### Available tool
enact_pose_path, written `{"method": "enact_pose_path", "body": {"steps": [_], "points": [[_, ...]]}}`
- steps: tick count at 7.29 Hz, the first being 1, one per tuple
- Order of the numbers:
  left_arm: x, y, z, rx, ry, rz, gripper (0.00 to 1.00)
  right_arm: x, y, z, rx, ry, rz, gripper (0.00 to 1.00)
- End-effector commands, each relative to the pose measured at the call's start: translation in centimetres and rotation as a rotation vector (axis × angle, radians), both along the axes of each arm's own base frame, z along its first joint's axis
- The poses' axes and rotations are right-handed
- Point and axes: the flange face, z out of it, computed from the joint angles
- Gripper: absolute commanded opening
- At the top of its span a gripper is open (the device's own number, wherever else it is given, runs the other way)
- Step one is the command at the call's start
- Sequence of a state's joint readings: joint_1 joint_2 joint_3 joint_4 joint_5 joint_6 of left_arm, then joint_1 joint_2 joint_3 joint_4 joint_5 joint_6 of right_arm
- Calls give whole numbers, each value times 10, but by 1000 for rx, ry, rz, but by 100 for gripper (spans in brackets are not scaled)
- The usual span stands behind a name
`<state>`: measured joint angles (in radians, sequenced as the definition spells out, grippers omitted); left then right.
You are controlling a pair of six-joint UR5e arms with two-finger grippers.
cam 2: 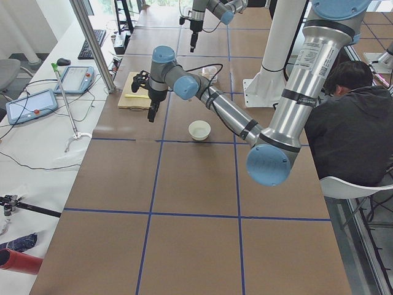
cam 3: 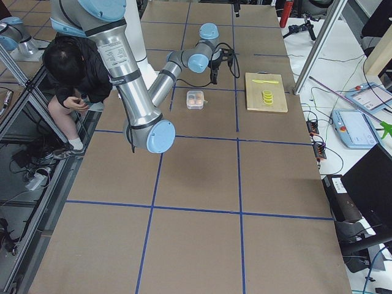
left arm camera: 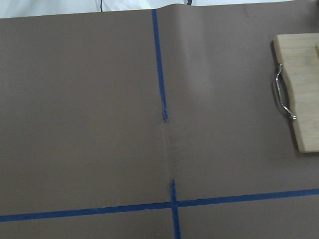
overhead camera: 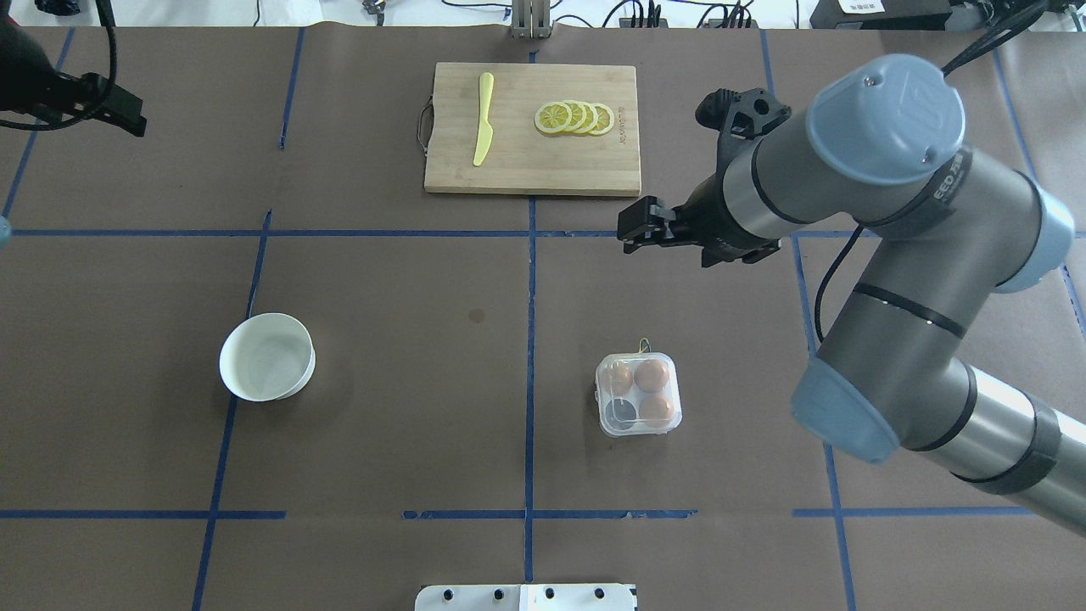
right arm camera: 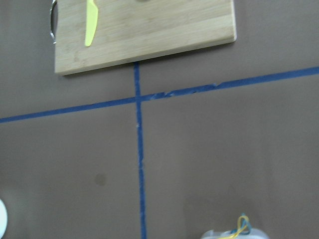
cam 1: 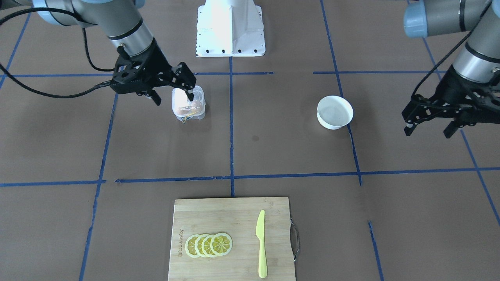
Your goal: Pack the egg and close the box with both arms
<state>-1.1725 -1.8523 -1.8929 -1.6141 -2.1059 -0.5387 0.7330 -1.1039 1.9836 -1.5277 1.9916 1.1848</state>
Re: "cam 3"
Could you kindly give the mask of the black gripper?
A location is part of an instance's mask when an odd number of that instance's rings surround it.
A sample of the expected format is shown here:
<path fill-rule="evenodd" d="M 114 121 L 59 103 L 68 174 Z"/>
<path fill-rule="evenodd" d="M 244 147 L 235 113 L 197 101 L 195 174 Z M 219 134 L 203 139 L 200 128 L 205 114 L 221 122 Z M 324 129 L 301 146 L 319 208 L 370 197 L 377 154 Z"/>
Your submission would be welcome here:
<path fill-rule="evenodd" d="M 219 67 L 223 61 L 224 56 L 220 55 L 218 58 L 209 62 L 210 68 L 210 82 L 217 83 Z"/>

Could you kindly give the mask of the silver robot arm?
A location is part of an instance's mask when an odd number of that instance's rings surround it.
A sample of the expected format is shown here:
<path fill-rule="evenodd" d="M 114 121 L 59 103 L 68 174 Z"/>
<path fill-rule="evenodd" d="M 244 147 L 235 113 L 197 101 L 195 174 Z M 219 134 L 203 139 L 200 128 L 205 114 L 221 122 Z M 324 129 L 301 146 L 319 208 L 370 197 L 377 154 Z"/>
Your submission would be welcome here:
<path fill-rule="evenodd" d="M 86 37 L 96 44 L 124 104 L 124 135 L 132 147 L 151 153 L 170 149 L 176 131 L 163 118 L 159 105 L 184 69 L 202 73 L 220 56 L 217 26 L 203 24 L 196 46 L 171 52 L 148 86 L 142 76 L 148 62 L 135 1 L 52 1 L 51 23 L 60 33 Z"/>

